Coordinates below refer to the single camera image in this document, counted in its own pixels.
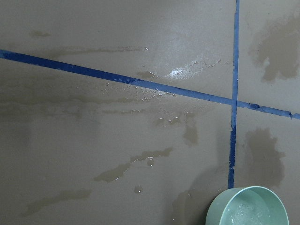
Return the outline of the green plastic bowl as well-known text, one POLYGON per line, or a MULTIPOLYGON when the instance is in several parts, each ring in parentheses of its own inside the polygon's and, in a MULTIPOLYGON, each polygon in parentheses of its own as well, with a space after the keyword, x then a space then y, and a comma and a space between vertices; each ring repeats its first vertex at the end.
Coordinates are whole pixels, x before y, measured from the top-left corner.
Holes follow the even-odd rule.
POLYGON ((231 188, 211 203, 207 225, 288 225, 289 218, 280 198, 261 186, 231 188))

